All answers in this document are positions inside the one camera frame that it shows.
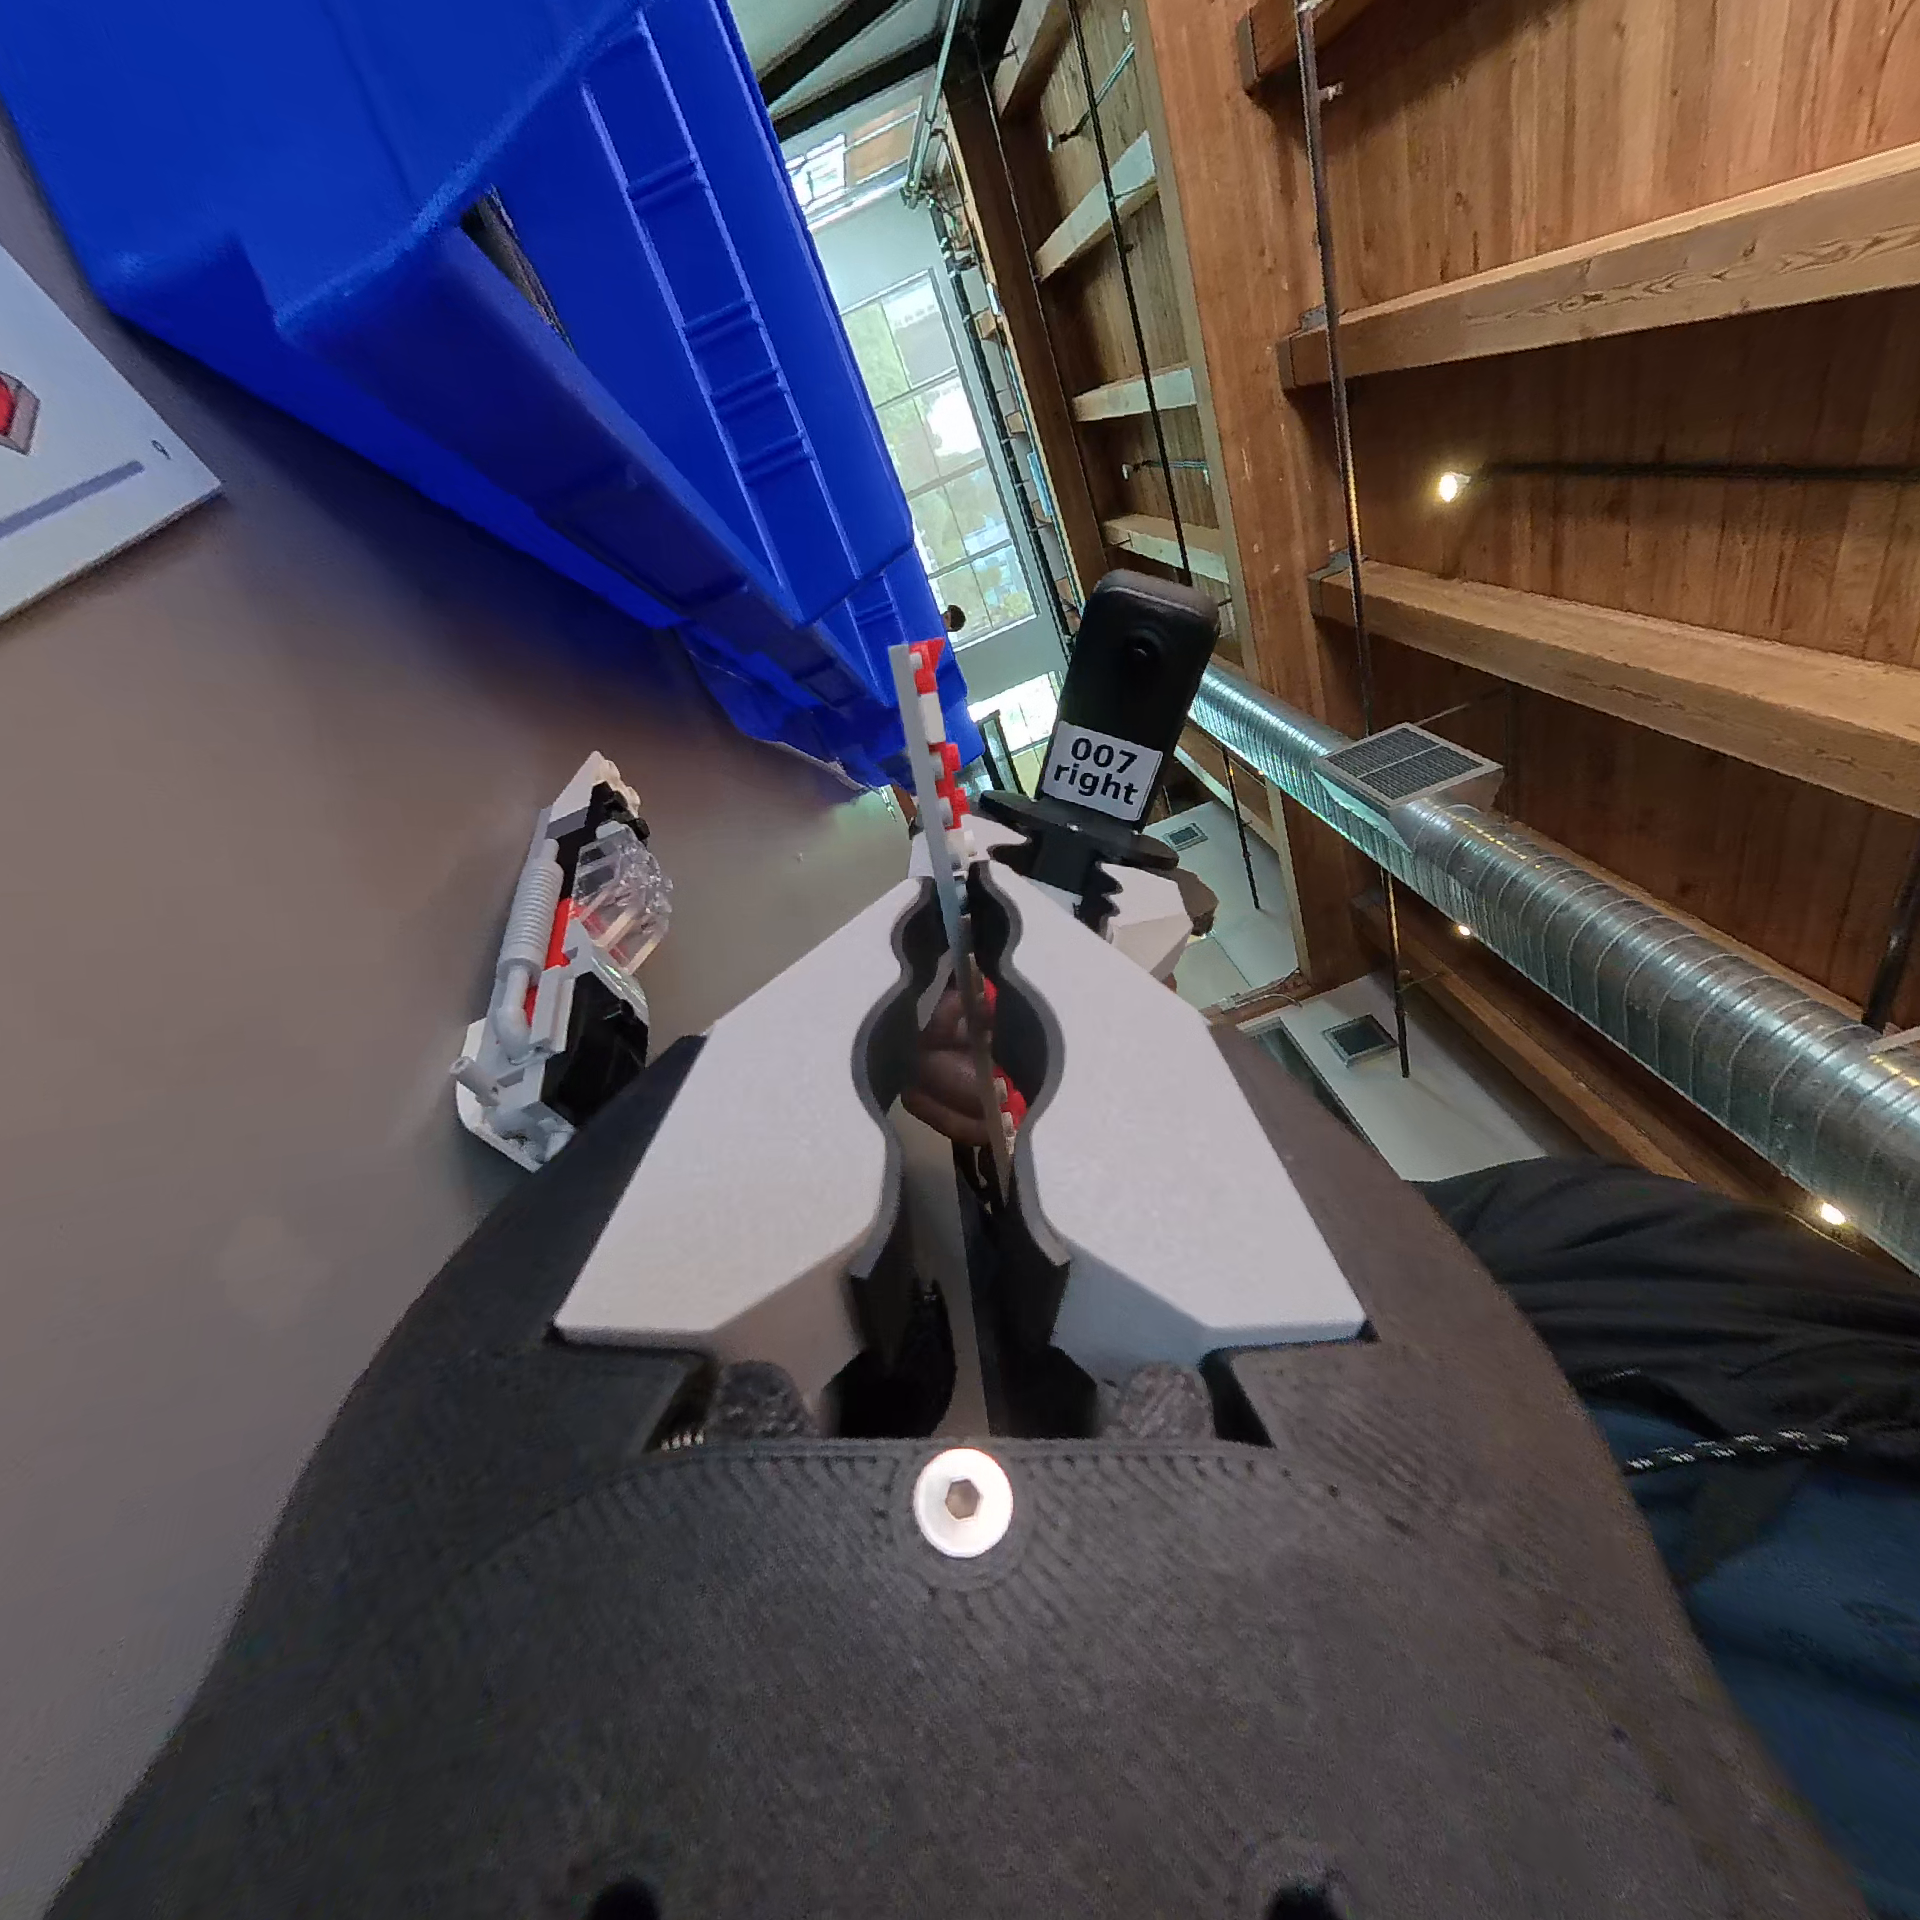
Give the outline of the duct vent grille box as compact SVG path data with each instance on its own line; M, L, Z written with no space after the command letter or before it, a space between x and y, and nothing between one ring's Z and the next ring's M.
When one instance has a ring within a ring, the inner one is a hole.
M1484 810L1504 768L1417 725L1398 725L1320 756L1313 772L1352 804L1389 814L1404 804Z

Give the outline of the grey red toy brick plate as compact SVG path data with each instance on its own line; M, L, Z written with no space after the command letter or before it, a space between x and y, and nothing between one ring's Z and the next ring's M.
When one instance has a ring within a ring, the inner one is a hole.
M990 850L973 829L973 812L961 780L957 746L948 736L941 698L946 632L888 650L902 748L914 787L928 872L940 898L951 951L951 981L959 994L976 1088L990 1126L991 1178L999 1200L1012 1197L1014 1144L1022 1099L1007 1099L1007 1085L991 1059L994 984L980 965L970 922L973 876Z

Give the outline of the toy brick instruction booklet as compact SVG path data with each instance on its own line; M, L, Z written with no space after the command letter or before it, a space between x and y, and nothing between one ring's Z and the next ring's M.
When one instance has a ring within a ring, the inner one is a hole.
M2 254L2 616L222 492L12 254Z

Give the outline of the large paned window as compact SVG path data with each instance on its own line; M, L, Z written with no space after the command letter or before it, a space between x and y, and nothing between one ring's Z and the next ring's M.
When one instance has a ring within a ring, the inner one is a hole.
M961 620L948 640L970 716L999 734L1030 784L1065 658L1034 596L943 300L918 272L845 306L842 324L937 611Z

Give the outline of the silver metal air duct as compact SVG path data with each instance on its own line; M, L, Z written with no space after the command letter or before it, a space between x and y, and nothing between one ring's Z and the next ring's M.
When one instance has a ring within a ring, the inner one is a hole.
M1372 802L1352 742L1223 664L1188 717L1888 1256L1917 1269L1916 1042L1860 1024L1481 806Z

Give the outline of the person's torso in blue hoodie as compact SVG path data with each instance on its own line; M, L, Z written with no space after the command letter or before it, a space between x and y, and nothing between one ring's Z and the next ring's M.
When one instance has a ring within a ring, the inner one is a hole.
M1916 1474L1743 1452L1677 1403L1585 1410L1726 1693L1870 1914L1916 1918Z

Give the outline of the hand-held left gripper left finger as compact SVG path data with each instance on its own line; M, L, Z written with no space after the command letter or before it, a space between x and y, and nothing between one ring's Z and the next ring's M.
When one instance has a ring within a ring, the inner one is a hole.
M866 1045L918 989L901 880L696 1046L551 1324L572 1346L767 1362L808 1410L864 1348L852 1274L897 1213L897 1143Z

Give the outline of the person's right hand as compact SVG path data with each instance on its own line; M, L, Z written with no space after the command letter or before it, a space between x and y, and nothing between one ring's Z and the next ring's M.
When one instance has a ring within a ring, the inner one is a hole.
M988 1094L976 1069L967 1005L948 984L918 1034L916 1069L902 1110L959 1147L990 1147Z

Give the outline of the black white toy brick vehicle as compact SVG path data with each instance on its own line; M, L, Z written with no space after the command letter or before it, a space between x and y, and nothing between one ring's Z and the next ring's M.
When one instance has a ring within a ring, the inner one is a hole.
M641 965L669 877L613 758L590 751L534 818L484 1012L450 1068L461 1126L540 1170L647 1064Z

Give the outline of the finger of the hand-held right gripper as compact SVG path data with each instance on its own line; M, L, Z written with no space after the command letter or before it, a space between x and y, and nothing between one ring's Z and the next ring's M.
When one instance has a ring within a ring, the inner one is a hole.
M1055 858L1046 848L991 848L980 859L980 872L996 898L1012 900L1022 912L1045 900L1081 928L1092 925L1088 904L1092 871L1079 854Z
M1215 891L1185 868L1110 868L1110 943L1159 983L1215 918Z

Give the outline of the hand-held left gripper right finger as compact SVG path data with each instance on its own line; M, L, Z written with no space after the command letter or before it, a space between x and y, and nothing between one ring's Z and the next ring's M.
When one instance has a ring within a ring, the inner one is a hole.
M1356 1341L1369 1314L1215 1029L1034 883L967 884L1007 1186L980 1303L1017 1434L1094 1434L1144 1366Z

